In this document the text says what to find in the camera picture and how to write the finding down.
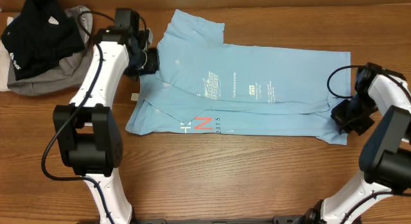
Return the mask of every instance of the robotic arm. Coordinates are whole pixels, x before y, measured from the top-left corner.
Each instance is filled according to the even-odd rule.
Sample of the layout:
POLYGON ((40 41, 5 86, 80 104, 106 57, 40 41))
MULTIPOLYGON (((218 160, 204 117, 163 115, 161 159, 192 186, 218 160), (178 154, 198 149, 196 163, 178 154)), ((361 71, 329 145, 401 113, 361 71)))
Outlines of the robotic arm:
MULTIPOLYGON (((139 76, 158 70, 157 50, 146 48, 149 31, 139 31, 138 18, 132 10, 117 9, 114 27, 98 32, 94 43, 100 44, 104 59, 100 76, 81 112, 57 139, 63 163, 72 167, 76 175, 99 183, 115 224, 359 224, 358 217, 375 203, 411 187, 411 152, 399 148, 401 140, 410 140, 411 133, 407 83, 402 74, 368 63, 357 71, 357 94, 335 107, 331 117, 342 130, 354 130, 360 135, 374 124, 369 117, 372 113, 379 109, 383 119, 363 148, 359 172, 337 194, 319 201, 304 216, 275 216, 269 220, 136 220, 118 173, 123 143, 111 109, 122 74, 139 76), (136 71, 129 69, 132 62, 136 71), (92 126, 94 133, 78 133, 84 126, 92 126)), ((94 47, 92 64, 70 105, 56 106, 56 131, 84 99, 98 70, 98 53, 94 47)), ((110 224, 98 190, 93 183, 86 184, 100 213, 96 223, 110 224)))

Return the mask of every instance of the wooden table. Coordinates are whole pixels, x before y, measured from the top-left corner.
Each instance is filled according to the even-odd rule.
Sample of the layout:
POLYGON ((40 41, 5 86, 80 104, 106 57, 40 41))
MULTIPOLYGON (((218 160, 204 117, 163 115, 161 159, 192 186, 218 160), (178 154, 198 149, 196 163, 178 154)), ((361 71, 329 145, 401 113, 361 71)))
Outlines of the wooden table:
MULTIPOLYGON (((350 51, 352 64, 375 62, 411 78, 411 5, 186 11, 224 22, 229 44, 350 51)), ((103 12, 114 16, 114 9, 103 12)), ((173 10, 140 13, 158 43, 173 10)), ((8 15, 0 13, 0 30, 8 15)), ((107 20, 94 16, 95 28, 107 25, 107 20)), ((121 179, 138 218, 304 214, 355 174, 362 146, 372 133, 350 134, 347 146, 313 137, 138 136, 124 130, 135 107, 131 93, 138 91, 137 82, 123 77, 113 108, 124 142, 121 179)), ((67 104, 75 92, 32 98, 0 93, 0 223, 61 224, 98 218, 83 182, 55 182, 40 169, 40 158, 54 134, 53 109, 67 104)), ((54 175, 73 175, 63 166, 57 145, 47 166, 54 175)), ((411 223, 410 209, 411 199, 390 198, 367 211, 363 220, 411 223)))

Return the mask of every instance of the shirt sleeve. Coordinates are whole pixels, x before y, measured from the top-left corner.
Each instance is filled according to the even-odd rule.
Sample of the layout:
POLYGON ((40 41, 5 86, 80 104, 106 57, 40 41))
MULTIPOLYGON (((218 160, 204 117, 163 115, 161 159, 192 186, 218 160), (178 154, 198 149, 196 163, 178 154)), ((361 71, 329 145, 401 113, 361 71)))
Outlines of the shirt sleeve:
POLYGON ((224 23, 207 21, 180 10, 175 10, 165 35, 172 35, 197 45, 219 46, 224 42, 224 23))

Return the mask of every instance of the blue fabric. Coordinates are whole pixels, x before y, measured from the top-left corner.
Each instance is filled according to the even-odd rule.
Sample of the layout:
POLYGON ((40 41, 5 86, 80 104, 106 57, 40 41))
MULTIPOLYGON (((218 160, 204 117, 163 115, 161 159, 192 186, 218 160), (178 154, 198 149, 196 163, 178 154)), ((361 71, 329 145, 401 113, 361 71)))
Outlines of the blue fabric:
MULTIPOLYGON (((224 24, 176 10, 158 45, 160 71, 141 77, 139 101, 126 130, 315 136, 346 144, 330 118, 340 100, 327 90, 345 52, 223 43, 224 24)), ((331 86, 350 93, 349 70, 331 86)))

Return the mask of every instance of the white logo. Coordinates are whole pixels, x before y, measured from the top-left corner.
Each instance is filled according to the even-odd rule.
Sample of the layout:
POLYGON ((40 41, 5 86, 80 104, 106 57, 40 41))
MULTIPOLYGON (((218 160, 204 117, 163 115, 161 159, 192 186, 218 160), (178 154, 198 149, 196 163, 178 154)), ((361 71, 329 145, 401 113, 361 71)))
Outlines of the white logo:
POLYGON ((256 88, 254 85, 249 86, 249 93, 250 93, 250 96, 256 95, 256 88))
POLYGON ((218 75, 208 72, 208 79, 204 79, 204 96, 210 99, 218 99, 221 96, 221 82, 218 75))
MULTIPOLYGON (((14 60, 14 53, 10 53, 10 58, 12 59, 12 60, 14 60)), ((14 67, 17 69, 17 70, 20 70, 21 69, 21 67, 17 64, 17 62, 14 60, 13 61, 13 65, 14 65, 14 67)))

